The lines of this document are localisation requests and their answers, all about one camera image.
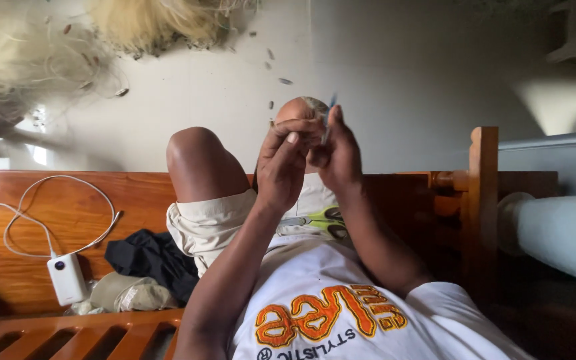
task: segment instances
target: white cylinder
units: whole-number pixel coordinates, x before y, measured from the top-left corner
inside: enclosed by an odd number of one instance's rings
[[[499,203],[499,247],[576,277],[576,196],[534,199],[508,195]]]

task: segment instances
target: beige shorts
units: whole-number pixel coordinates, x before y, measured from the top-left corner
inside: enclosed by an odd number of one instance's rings
[[[195,258],[201,277],[243,225],[257,193],[249,189],[244,193],[220,199],[180,203],[168,208],[166,225],[181,251]],[[293,218],[318,213],[337,205],[337,198],[321,182],[318,174],[307,174],[299,200],[284,214]],[[334,240],[325,230],[311,225],[279,226],[275,237],[313,234]]]

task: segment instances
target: charging cable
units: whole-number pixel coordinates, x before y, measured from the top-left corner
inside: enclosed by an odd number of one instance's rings
[[[32,257],[34,257],[34,258],[52,258],[52,259],[57,258],[57,253],[55,253],[55,251],[52,249],[52,241],[51,241],[51,239],[50,239],[50,232],[48,232],[48,228],[47,228],[45,225],[43,225],[41,222],[37,221],[36,219],[33,219],[32,217],[29,217],[29,216],[21,213],[21,204],[23,203],[24,198],[26,197],[26,194],[28,193],[28,191],[30,191],[30,189],[32,189],[35,185],[41,184],[41,183],[43,183],[44,181],[46,181],[46,180],[48,180],[48,179],[52,179],[52,178],[54,178],[54,177],[68,177],[69,179],[77,180],[77,181],[79,181],[79,182],[81,182],[81,183],[84,183],[84,184],[89,185],[91,188],[95,189],[98,193],[100,193],[101,196],[103,196],[106,201],[108,201],[108,205],[110,205],[110,211],[112,212],[112,215],[113,215],[113,219],[112,219],[112,221],[110,222],[110,226],[108,226],[108,228],[106,229],[106,231],[104,231],[104,233],[101,234],[100,237],[98,237],[95,241],[92,241],[92,242],[89,243],[88,245],[82,247],[81,249],[76,250],[76,251],[73,251],[73,252],[71,252],[71,253],[68,253],[67,255],[76,254],[76,253],[78,253],[78,252],[80,252],[80,251],[84,251],[84,250],[86,250],[87,248],[92,247],[92,246],[94,246],[95,244],[97,244],[98,242],[102,241],[102,240],[106,237],[106,235],[108,235],[108,233],[110,233],[110,230],[112,230],[113,226],[115,226],[115,224],[117,223],[117,220],[119,220],[119,216],[121,215],[122,212],[121,212],[121,211],[118,211],[118,212],[116,213],[116,212],[115,212],[115,207],[113,206],[113,203],[110,201],[110,199],[108,199],[108,196],[106,196],[106,194],[103,193],[100,189],[98,189],[98,187],[96,187],[95,185],[92,185],[91,183],[89,183],[89,182],[87,182],[87,181],[84,181],[84,180],[82,180],[82,179],[78,179],[78,178],[76,178],[76,177],[74,177],[74,176],[68,176],[68,175],[55,175],[55,176],[44,177],[43,179],[41,179],[41,180],[37,181],[36,183],[30,185],[30,187],[28,187],[28,189],[26,189],[26,191],[24,192],[24,194],[21,195],[21,199],[19,200],[19,206],[17,207],[17,209],[14,209],[14,208],[13,208],[12,206],[10,206],[10,205],[0,203],[0,206],[4,206],[5,208],[8,208],[8,209],[10,209],[12,212],[15,213],[15,216],[12,217],[12,220],[8,223],[8,225],[6,225],[6,228],[4,229],[4,245],[8,248],[8,250],[14,252],[14,253],[17,254],[17,255],[32,256]],[[27,220],[30,220],[30,221],[32,221],[32,222],[34,222],[34,223],[36,223],[36,224],[38,224],[39,226],[41,226],[41,227],[44,228],[44,231],[45,231],[45,233],[46,233],[46,239],[48,239],[48,248],[50,248],[50,255],[33,255],[33,254],[27,254],[27,253],[25,253],[25,252],[16,251],[15,249],[12,249],[12,248],[10,247],[10,245],[8,244],[8,237],[7,237],[8,231],[10,230],[10,226],[12,226],[12,224],[15,222],[15,220],[18,219],[19,217],[23,217],[23,218],[25,218],[25,219],[27,219]]]

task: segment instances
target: person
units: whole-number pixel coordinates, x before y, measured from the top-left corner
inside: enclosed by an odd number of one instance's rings
[[[257,191],[210,130],[172,136],[168,228],[201,274],[173,358],[531,359],[380,220],[338,105],[322,144],[325,111],[307,97],[282,107]],[[345,236],[283,225],[327,209],[340,211]]]

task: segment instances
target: knee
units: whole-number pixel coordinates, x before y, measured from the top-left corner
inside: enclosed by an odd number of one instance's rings
[[[206,154],[222,148],[219,138],[212,131],[205,127],[189,127],[170,137],[166,148],[166,158],[169,161],[178,161],[187,156]]]

